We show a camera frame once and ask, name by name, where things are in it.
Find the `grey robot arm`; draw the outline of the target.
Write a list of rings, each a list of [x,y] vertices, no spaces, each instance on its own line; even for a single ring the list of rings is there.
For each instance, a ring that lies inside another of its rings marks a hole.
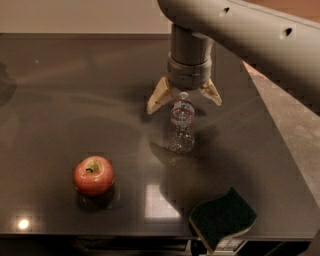
[[[221,46],[320,111],[320,25],[243,0],[157,0],[172,22],[167,72],[147,103],[152,114],[178,91],[199,90],[220,105],[211,81],[211,47]]]

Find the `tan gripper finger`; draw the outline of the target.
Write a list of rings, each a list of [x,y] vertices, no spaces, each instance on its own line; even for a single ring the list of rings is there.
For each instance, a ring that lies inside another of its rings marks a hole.
[[[217,106],[222,105],[222,98],[211,79],[201,85],[199,91],[205,98],[213,101]]]
[[[152,95],[147,102],[147,113],[149,115],[158,111],[174,98],[173,87],[166,76],[162,77],[156,85]]]

